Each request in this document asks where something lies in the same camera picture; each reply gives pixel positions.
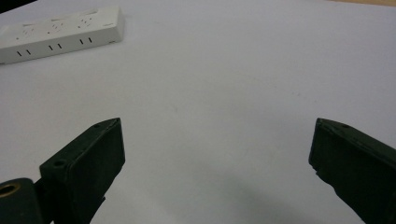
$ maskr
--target white surface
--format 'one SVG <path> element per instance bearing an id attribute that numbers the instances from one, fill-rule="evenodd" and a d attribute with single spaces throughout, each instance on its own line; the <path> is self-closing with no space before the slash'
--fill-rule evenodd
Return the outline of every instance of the white surface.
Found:
<path id="1" fill-rule="evenodd" d="M 120 42 L 123 25 L 117 6 L 6 25 L 0 29 L 0 64 Z"/>
<path id="2" fill-rule="evenodd" d="M 92 223 L 362 223 L 308 164 L 317 117 L 396 147 L 396 8 L 321 0 L 50 1 L 0 25 L 120 5 L 118 44 L 0 67 L 0 182 L 121 117 Z"/>

